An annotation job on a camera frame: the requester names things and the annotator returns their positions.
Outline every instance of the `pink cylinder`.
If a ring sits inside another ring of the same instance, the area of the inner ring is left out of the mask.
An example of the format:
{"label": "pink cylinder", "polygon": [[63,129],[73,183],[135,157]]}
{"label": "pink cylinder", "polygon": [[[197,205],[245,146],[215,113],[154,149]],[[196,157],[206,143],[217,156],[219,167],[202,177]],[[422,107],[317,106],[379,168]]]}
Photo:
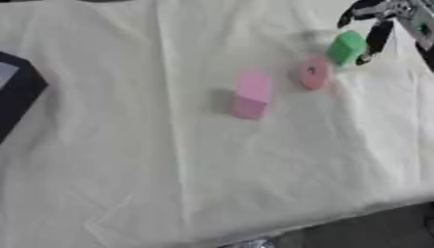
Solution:
{"label": "pink cylinder", "polygon": [[322,56],[316,56],[305,61],[298,69],[300,82],[308,89],[322,88],[331,77],[331,63]]}

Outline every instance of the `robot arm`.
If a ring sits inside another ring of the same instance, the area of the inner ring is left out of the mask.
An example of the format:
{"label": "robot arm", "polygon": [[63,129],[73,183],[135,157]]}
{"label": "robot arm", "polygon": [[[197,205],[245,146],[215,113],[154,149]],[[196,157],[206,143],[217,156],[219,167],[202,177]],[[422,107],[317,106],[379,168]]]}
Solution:
{"label": "robot arm", "polygon": [[359,57],[358,65],[383,51],[393,29],[390,19],[396,18],[415,39],[418,52],[434,72],[434,0],[358,0],[341,15],[337,26],[371,18],[377,22],[366,39],[368,50]]}

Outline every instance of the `wrinkled fabric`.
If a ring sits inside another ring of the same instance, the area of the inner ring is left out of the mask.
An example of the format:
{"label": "wrinkled fabric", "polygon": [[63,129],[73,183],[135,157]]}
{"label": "wrinkled fabric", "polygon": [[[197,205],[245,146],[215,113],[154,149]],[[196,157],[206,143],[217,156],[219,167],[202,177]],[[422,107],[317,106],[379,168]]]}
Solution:
{"label": "wrinkled fabric", "polygon": [[[50,84],[0,145],[0,246],[212,247],[432,199],[434,77],[399,25],[296,82],[351,3],[0,5],[0,49]],[[260,121],[230,116],[243,70],[273,78]]]}

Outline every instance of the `pink donut block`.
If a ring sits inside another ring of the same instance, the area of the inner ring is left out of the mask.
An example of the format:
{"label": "pink donut block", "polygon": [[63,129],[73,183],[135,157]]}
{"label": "pink donut block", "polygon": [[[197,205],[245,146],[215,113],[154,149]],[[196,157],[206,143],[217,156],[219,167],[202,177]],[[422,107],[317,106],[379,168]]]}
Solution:
{"label": "pink donut block", "polygon": [[331,64],[325,57],[316,56],[304,62],[298,72],[302,85],[311,90],[320,89],[331,77]]}
{"label": "pink donut block", "polygon": [[271,77],[261,73],[243,73],[236,85],[232,114],[245,119],[261,118],[271,100],[271,83]]}

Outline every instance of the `white cloth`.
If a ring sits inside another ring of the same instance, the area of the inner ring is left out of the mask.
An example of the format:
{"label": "white cloth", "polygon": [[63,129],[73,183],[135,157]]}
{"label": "white cloth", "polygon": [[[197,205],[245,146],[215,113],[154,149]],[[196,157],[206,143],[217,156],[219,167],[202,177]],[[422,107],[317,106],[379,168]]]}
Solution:
{"label": "white cloth", "polygon": [[[351,3],[1,4],[0,50],[50,87],[0,145],[0,246],[211,247],[432,198],[434,77],[402,28],[294,80]],[[229,115],[244,69],[273,77],[260,121]]]}

